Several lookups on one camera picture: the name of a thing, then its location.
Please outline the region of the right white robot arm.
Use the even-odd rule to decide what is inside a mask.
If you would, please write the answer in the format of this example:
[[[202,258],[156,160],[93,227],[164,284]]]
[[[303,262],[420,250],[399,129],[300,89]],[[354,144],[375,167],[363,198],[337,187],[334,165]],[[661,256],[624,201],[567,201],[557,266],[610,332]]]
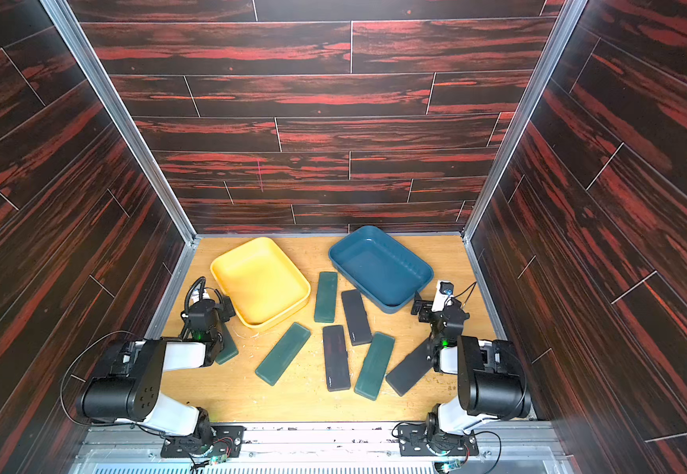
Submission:
[[[427,442],[458,442],[483,424],[529,415],[528,382],[511,342],[464,336],[469,314],[454,298],[438,306],[418,297],[411,313],[430,325],[420,361],[457,377],[457,395],[428,413]]]

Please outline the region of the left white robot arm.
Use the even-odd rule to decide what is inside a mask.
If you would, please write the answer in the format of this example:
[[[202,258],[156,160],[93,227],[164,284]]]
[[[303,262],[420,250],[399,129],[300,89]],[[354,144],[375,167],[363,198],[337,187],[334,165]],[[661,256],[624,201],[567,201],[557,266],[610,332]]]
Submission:
[[[105,353],[102,373],[79,396],[80,414],[105,425],[134,424],[168,442],[204,450],[215,434],[203,408],[185,405],[161,391],[163,374],[210,367],[227,348],[225,323],[235,315],[229,297],[189,298],[177,338],[115,343]]]

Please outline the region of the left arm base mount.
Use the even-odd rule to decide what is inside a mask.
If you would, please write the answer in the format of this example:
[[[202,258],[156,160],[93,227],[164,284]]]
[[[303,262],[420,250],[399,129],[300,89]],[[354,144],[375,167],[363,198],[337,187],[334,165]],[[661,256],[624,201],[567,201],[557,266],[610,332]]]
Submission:
[[[236,458],[242,450],[246,428],[240,425],[215,425],[201,434],[168,436],[160,451],[165,459],[217,459]]]

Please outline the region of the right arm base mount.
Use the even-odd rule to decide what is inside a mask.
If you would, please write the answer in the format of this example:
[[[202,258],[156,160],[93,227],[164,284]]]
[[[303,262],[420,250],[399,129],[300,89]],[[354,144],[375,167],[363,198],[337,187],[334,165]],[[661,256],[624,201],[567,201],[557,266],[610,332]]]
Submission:
[[[392,430],[402,456],[477,456],[473,436],[446,434],[427,423],[402,422]]]

